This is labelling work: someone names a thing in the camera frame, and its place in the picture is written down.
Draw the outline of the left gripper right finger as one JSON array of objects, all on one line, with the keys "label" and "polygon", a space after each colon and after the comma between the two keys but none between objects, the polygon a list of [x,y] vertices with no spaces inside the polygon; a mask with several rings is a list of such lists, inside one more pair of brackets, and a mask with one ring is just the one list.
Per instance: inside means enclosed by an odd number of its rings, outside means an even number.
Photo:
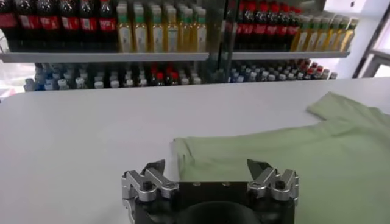
[{"label": "left gripper right finger", "polygon": [[248,182],[247,190],[255,194],[255,198],[271,197],[276,201],[298,202],[299,176],[295,170],[286,169],[280,173],[267,162],[247,160],[247,166],[253,178]]}]

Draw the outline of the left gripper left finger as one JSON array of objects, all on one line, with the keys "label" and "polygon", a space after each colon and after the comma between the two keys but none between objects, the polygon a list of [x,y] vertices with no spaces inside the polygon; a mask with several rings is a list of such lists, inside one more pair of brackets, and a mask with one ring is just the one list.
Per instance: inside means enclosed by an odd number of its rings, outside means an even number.
[{"label": "left gripper left finger", "polygon": [[167,179],[163,173],[165,160],[147,163],[144,169],[138,173],[136,170],[126,171],[121,177],[122,199],[139,199],[149,203],[161,196],[173,199],[179,191],[179,183]]}]

